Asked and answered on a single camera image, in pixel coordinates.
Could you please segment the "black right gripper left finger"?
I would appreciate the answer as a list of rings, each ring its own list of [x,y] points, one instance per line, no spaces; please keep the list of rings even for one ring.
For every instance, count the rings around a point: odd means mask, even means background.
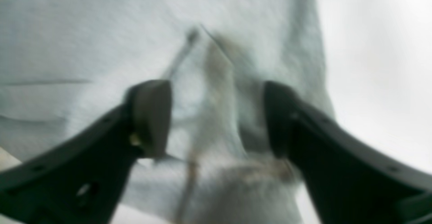
[[[168,80],[131,87],[124,101],[60,146],[1,173],[1,214],[25,224],[107,224],[137,159],[165,155]]]

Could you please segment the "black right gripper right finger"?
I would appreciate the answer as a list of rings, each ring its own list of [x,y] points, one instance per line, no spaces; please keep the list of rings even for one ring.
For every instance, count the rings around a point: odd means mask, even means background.
[[[288,86],[264,83],[270,147],[301,172],[323,224],[430,224],[431,174],[344,131]]]

